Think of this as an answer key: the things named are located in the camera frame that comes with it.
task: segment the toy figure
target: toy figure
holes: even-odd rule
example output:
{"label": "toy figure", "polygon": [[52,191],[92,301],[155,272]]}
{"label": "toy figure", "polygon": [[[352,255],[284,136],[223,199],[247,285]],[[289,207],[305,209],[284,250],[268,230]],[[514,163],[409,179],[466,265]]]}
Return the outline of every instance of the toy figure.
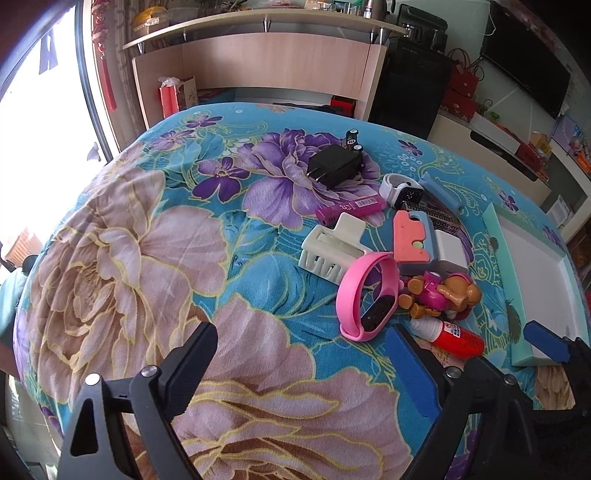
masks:
{"label": "toy figure", "polygon": [[441,312],[445,312],[450,320],[462,312],[464,319],[482,298],[478,286],[462,273],[451,274],[443,280],[435,272],[425,272],[411,278],[407,288],[410,293],[402,293],[398,304],[410,310],[413,319],[424,315],[438,317]]}

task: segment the bottle cap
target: bottle cap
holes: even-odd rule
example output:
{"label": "bottle cap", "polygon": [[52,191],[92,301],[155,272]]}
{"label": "bottle cap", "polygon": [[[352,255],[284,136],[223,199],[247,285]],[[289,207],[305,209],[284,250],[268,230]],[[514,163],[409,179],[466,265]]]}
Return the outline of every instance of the bottle cap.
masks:
{"label": "bottle cap", "polygon": [[410,321],[410,331],[427,342],[434,342],[441,334],[443,322],[433,317],[424,316]]}

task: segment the smartwatch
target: smartwatch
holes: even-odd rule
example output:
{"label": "smartwatch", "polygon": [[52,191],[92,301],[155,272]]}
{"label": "smartwatch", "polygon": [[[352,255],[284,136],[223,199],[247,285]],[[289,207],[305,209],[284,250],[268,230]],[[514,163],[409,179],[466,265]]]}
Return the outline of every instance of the smartwatch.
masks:
{"label": "smartwatch", "polygon": [[403,202],[419,203],[423,192],[416,180],[400,173],[384,175],[379,186],[379,195],[395,210],[400,210]]}
{"label": "smartwatch", "polygon": [[[361,291],[373,267],[382,271],[382,289],[373,305],[361,315]],[[341,334],[354,342],[367,342],[386,325],[398,307],[398,293],[404,288],[392,252],[371,252],[349,267],[336,295],[336,314]]]}

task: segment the bed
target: bed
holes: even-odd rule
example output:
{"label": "bed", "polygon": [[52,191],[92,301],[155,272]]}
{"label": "bed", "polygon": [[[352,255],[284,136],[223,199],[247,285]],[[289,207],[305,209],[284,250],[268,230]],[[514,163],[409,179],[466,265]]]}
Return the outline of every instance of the bed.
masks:
{"label": "bed", "polygon": [[[306,177],[307,162],[351,128],[360,132],[365,167],[328,191]],[[133,377],[212,322],[216,356],[173,420],[204,478],[399,478],[430,422],[385,355],[384,333],[367,343],[343,338],[336,285],[297,266],[316,207],[375,194],[391,172],[429,172],[464,206],[457,235],[483,299],[463,324],[540,406],[535,368],[511,366],[515,312],[482,214],[495,203],[566,249],[546,215],[506,182],[426,141],[253,103],[165,119],[84,189],[21,299],[14,349],[22,382],[63,431],[86,375]],[[387,249],[390,210],[369,218],[362,243]],[[433,351],[444,365],[456,362]],[[567,397],[564,382],[558,386]],[[156,478],[133,417],[125,421],[144,478]],[[475,428],[471,418],[448,479],[460,478]]]}

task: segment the pink wristband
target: pink wristband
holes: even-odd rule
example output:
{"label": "pink wristband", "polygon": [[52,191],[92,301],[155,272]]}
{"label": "pink wristband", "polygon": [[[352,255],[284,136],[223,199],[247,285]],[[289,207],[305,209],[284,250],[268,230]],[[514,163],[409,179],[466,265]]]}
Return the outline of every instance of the pink wristband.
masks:
{"label": "pink wristband", "polygon": [[[349,267],[336,295],[336,314],[340,332],[349,340],[367,342],[374,338],[398,307],[398,292],[403,288],[392,252],[371,252]],[[382,289],[379,297],[361,316],[361,290],[371,269],[380,264]]]}

